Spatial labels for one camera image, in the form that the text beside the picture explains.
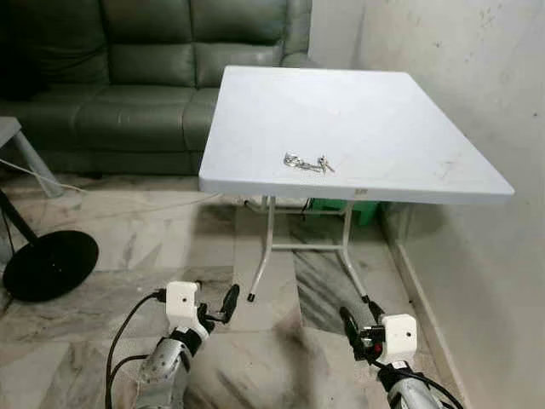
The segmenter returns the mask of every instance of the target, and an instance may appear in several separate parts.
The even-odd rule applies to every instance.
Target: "sofa backrest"
[[[0,0],[50,82],[218,87],[306,53],[312,0]]]

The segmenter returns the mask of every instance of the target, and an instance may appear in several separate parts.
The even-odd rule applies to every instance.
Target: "metal table frame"
[[[364,302],[368,302],[369,298],[367,296],[367,290],[361,284],[356,270],[350,260],[350,255],[348,254],[348,241],[350,239],[350,226],[352,223],[352,210],[354,207],[354,201],[348,200],[347,205],[342,210],[294,210],[294,209],[282,209],[277,208],[276,206],[276,197],[275,196],[263,196],[261,199],[261,205],[255,204],[251,201],[246,201],[244,203],[247,207],[258,213],[267,213],[267,236],[265,239],[265,249],[263,249],[263,256],[261,257],[261,262],[259,267],[254,275],[254,280],[248,294],[248,301],[253,302],[255,300],[255,293],[257,292],[257,286],[265,270],[268,259],[273,250],[318,250],[318,251],[339,251],[342,261],[347,267],[347,271],[352,278],[356,289],[358,290],[359,295],[362,297]],[[342,243],[340,245],[292,245],[290,243],[277,244],[273,243],[273,233],[274,233],[274,215],[275,214],[303,214],[303,215],[334,215],[334,216],[344,216],[344,227],[342,229]]]

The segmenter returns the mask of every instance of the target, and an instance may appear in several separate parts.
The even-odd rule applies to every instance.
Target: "white folding table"
[[[288,167],[293,153],[335,172]],[[339,251],[364,301],[348,255],[354,201],[493,203],[513,188],[462,132],[402,72],[229,66],[199,171],[205,192],[260,194],[267,239],[248,295],[272,250]],[[276,197],[345,199],[340,245],[273,242]]]

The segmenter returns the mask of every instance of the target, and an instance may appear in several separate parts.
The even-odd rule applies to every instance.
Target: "black cable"
[[[443,395],[445,395],[447,398],[449,398],[449,400],[452,403],[454,403],[454,406],[456,406],[457,409],[463,409],[462,404],[458,401],[457,398],[455,398],[453,396],[453,394],[451,392],[449,392],[444,386],[438,384],[435,381],[432,381],[428,377],[416,375],[415,373],[400,371],[399,369],[392,368],[391,366],[386,366],[386,365],[384,365],[384,364],[382,364],[380,362],[377,362],[376,360],[371,361],[371,364],[378,367],[378,368],[384,369],[386,371],[398,373],[399,375],[403,375],[404,377],[412,377],[414,379],[418,379],[419,381],[424,382],[426,385],[433,386],[439,392],[441,392]]]
[[[112,374],[110,375],[108,379],[108,383],[106,384],[106,393],[112,396],[113,380],[118,374],[118,371],[121,368],[121,366],[125,365],[127,362],[130,362],[132,360],[144,360],[145,358],[147,358],[147,355],[131,355],[131,356],[128,356],[127,358],[123,358],[122,360],[120,360],[118,364],[114,366]]]
[[[2,209],[2,219],[3,219],[3,224],[6,225],[6,231],[8,232],[8,238],[9,238],[9,245],[11,247],[11,255],[13,255],[15,254],[14,241],[11,239],[11,229],[9,228],[9,223],[6,220],[6,215],[3,212],[3,209]]]
[[[118,333],[113,338],[112,345],[110,346],[110,351],[108,352],[108,358],[106,360],[106,392],[105,395],[105,407],[106,409],[112,409],[112,392],[108,388],[108,384],[110,381],[110,376],[112,375],[112,359],[113,359],[113,350],[116,348],[116,345],[119,341],[119,338],[121,337],[121,334],[123,333],[125,327],[129,323],[130,319],[135,314],[136,310],[141,307],[141,305],[146,302],[147,300],[150,300],[152,298],[158,298],[160,297],[160,292],[155,291],[152,294],[148,294],[144,298],[142,298],[134,307],[130,310],[129,315],[127,315],[127,318],[125,318],[125,321],[121,324],[121,326],[118,329]]]

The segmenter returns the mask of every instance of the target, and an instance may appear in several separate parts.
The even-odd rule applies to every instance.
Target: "lamp base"
[[[48,301],[83,283],[98,256],[98,245],[85,233],[46,234],[15,252],[4,270],[3,285],[17,300]]]

